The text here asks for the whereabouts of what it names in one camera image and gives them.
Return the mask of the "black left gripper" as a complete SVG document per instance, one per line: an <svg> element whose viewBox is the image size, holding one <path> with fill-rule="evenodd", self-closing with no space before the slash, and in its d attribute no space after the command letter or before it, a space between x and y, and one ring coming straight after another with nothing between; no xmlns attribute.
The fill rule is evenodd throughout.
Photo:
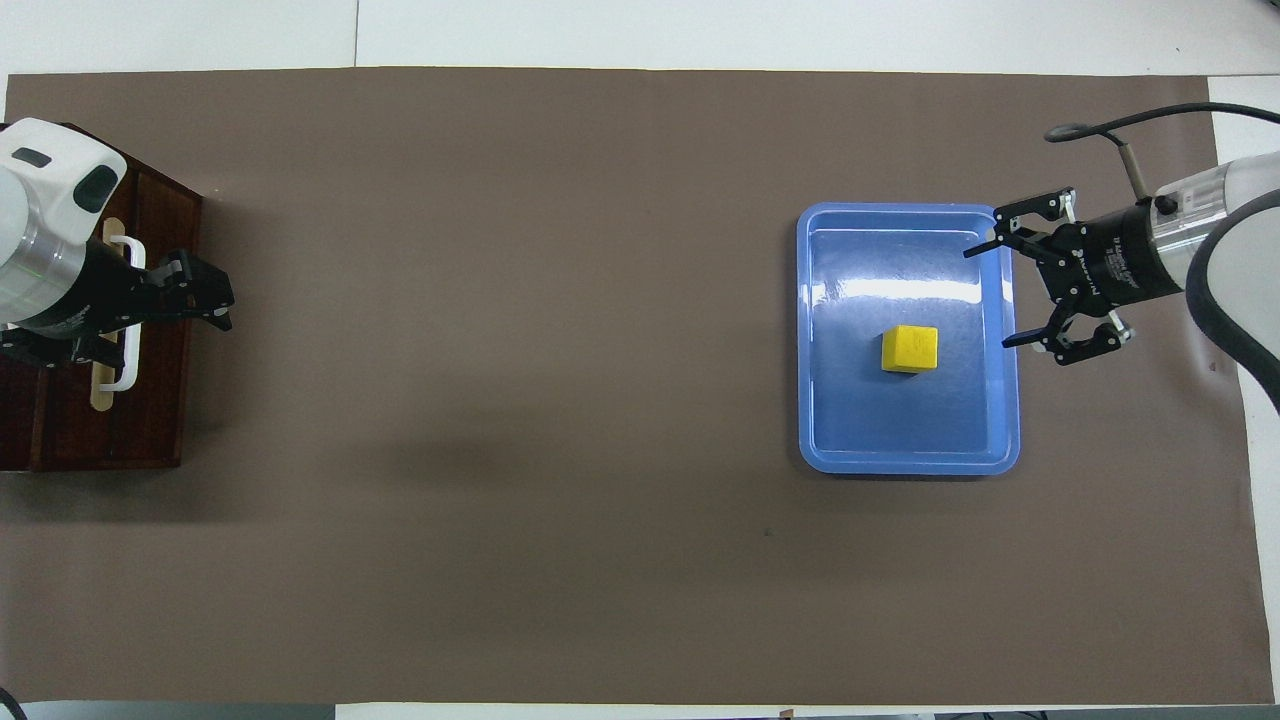
<svg viewBox="0 0 1280 720"><path fill-rule="evenodd" d="M229 275L186 249L147 273L101 240L73 245L37 237L8 256L4 357L58 369L97 363L120 370L123 347L100 334L141 322L201 320L228 332L236 304Z"/></svg>

